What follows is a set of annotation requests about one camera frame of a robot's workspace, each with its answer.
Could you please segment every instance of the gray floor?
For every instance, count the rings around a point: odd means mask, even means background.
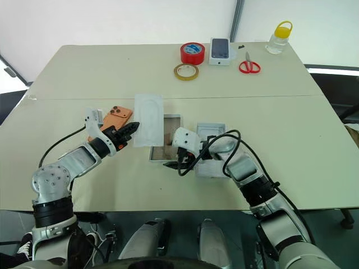
[[[359,210],[352,210],[357,221],[353,230],[344,230],[339,225],[342,214],[338,210],[305,213],[317,245],[342,269],[356,268],[359,264],[357,247],[359,244]],[[115,228],[119,241],[111,259],[116,259],[124,244],[145,221],[155,217],[165,218],[172,223],[172,233],[168,256],[197,258],[197,226],[204,218],[213,219],[223,230],[233,261],[233,268],[261,268],[260,257],[247,258],[244,264],[243,251],[254,249],[255,225],[257,221],[239,211],[155,211],[155,212],[109,212],[107,219],[99,224],[99,232]],[[0,211],[0,241],[20,240],[22,235],[34,225],[31,215]],[[85,232],[90,225],[81,223]],[[0,246],[0,252],[14,254],[16,246]]]

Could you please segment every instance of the scissors blade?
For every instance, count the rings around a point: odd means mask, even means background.
[[[247,62],[251,61],[251,58],[249,58],[249,53],[248,52],[246,52],[246,60],[247,60]]]

